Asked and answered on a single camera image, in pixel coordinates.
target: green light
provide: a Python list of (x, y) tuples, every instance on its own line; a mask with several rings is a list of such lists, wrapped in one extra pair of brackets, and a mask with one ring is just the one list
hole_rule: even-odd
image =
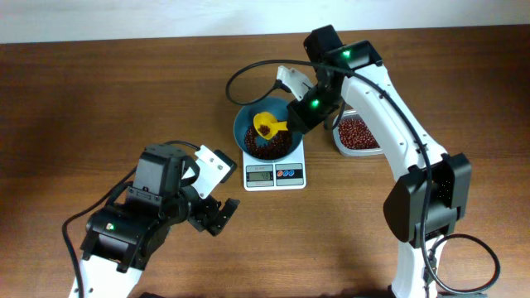
[(318, 99), (315, 99), (311, 102), (311, 107), (316, 108), (320, 104), (320, 101)]

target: bowl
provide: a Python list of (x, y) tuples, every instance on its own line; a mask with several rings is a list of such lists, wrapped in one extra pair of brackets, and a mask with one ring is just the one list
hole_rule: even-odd
[[(344, 111), (340, 121), (343, 121), (346, 119), (363, 120), (361, 116), (357, 113), (357, 111), (355, 110)], [(337, 148), (339, 148), (339, 152), (343, 156), (372, 156), (372, 155), (377, 155), (377, 154), (383, 154), (383, 149), (381, 149), (381, 147), (374, 148), (374, 149), (349, 149), (340, 140), (339, 126), (337, 126), (333, 130), (333, 138), (335, 139), (335, 145), (337, 146)]]
[[(243, 152), (248, 153), (254, 159), (266, 163), (281, 161), (295, 151), (295, 149), (300, 145), (301, 139), (303, 138), (303, 135), (300, 132), (294, 132), (292, 134), (292, 144), (291, 147), (289, 147), (289, 151), (287, 151), (285, 156), (282, 156), (276, 160), (264, 160), (257, 158), (250, 154), (247, 145), (245, 145), (245, 134), (247, 133), (248, 127), (253, 125), (254, 116), (257, 113), (269, 112), (276, 117), (278, 122), (286, 121), (288, 116), (287, 105), (288, 102), (284, 99), (267, 97), (258, 103), (242, 107), (234, 121), (234, 137), (239, 148), (241, 148)], [(258, 145), (265, 144), (267, 143), (267, 140), (262, 137), (258, 137), (257, 143)]]

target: kitchen scale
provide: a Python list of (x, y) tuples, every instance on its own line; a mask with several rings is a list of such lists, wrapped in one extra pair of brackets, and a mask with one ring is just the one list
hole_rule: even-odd
[(254, 116), (261, 112), (270, 112), (278, 121), (285, 121), (287, 120), (287, 101), (265, 98), (258, 103), (244, 106), (235, 118), (234, 137), (243, 151), (244, 188), (248, 191), (264, 191), (299, 190), (306, 187), (306, 159), (301, 133), (292, 134), (291, 148), (282, 158), (267, 161), (248, 153), (244, 137), (248, 128), (253, 125)]

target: white digital scale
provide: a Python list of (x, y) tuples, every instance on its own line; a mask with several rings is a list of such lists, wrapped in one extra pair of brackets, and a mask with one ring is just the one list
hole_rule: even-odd
[(306, 187), (304, 141), (288, 156), (264, 162), (243, 152), (243, 185), (248, 191), (299, 190)]

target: blue bowl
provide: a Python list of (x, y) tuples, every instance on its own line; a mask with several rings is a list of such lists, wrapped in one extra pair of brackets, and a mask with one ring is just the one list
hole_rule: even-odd
[[(276, 117), (279, 122), (286, 121), (287, 105), (288, 102), (283, 99), (268, 97), (260, 101), (259, 103), (242, 107), (234, 121), (234, 137), (235, 141), (238, 143), (239, 148), (241, 148), (241, 150), (243, 150), (244, 152), (247, 152), (250, 156), (257, 159), (258, 161), (273, 162), (273, 160), (259, 159), (250, 154), (247, 145), (245, 145), (245, 134), (247, 133), (248, 127), (253, 125), (254, 116), (256, 116), (257, 113), (269, 112), (274, 115), (274, 117)], [(274, 161), (280, 161), (289, 154), (291, 154), (293, 151), (295, 151), (298, 145), (300, 145), (302, 138), (303, 134), (301, 134), (300, 132), (294, 132), (292, 134), (292, 144), (287, 154)], [(258, 145), (263, 145), (267, 143), (267, 140), (262, 137), (258, 137), (256, 142), (258, 143)]]

